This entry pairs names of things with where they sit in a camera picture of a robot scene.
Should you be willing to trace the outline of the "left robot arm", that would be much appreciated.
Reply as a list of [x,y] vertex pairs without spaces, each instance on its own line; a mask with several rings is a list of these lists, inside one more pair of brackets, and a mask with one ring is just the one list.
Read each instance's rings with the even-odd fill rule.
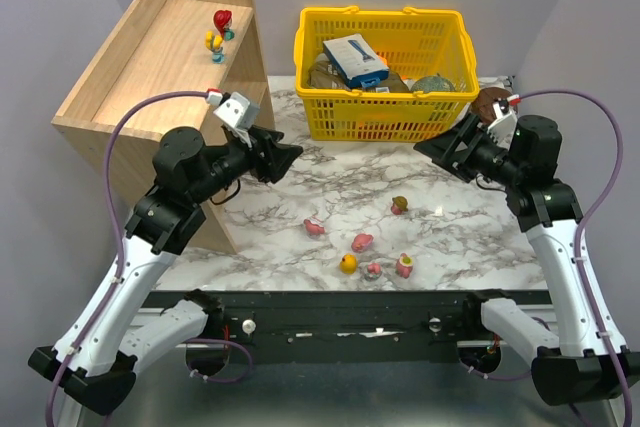
[[276,183],[302,155],[283,133],[252,127],[242,141],[208,146],[199,130],[168,131],[152,159],[152,188],[126,223],[120,252],[74,325],[54,345],[38,347],[29,366],[90,411],[108,416],[137,376],[177,345],[223,319],[220,302],[193,291],[135,332],[129,326],[159,278],[204,224],[203,204],[245,174]]

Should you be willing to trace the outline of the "red haired mermaid toy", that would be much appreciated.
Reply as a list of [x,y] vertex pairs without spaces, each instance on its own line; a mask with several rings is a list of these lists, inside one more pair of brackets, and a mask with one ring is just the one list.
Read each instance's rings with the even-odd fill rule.
[[235,37],[232,29],[233,14],[230,10],[217,10],[212,17],[213,24],[225,41],[231,41]]

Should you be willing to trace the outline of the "yellow blue duck toy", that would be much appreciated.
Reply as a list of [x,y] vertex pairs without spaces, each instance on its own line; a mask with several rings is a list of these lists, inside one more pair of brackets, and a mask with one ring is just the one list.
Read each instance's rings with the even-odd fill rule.
[[205,34],[205,47],[211,52],[212,62],[215,64],[221,64],[224,62],[224,38],[214,33],[213,31],[207,31]]

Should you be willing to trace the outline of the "brown hat duck toy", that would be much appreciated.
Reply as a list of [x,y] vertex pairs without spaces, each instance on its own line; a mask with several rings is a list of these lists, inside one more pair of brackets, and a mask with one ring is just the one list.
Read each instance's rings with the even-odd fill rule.
[[392,198],[391,212],[394,215],[402,215],[408,211],[408,201],[404,196]]

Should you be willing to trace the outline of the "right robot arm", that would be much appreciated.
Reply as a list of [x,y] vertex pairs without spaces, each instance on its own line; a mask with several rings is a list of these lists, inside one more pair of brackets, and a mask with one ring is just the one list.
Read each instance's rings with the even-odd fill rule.
[[555,176],[561,143],[553,120],[526,115],[503,148],[478,116],[468,114],[414,146],[464,182],[482,175],[504,187],[507,206],[542,268],[558,332],[500,294],[478,295],[472,317],[529,365],[536,391],[551,406],[614,399],[639,379],[639,355],[607,312],[586,241],[577,232],[583,218],[577,196]]

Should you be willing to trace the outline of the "yellow rubber duck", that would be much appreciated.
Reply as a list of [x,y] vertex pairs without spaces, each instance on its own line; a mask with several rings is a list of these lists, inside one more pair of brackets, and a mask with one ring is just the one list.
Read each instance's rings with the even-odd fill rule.
[[353,254],[345,254],[339,263],[339,269],[346,275],[353,275],[358,268],[358,260]]

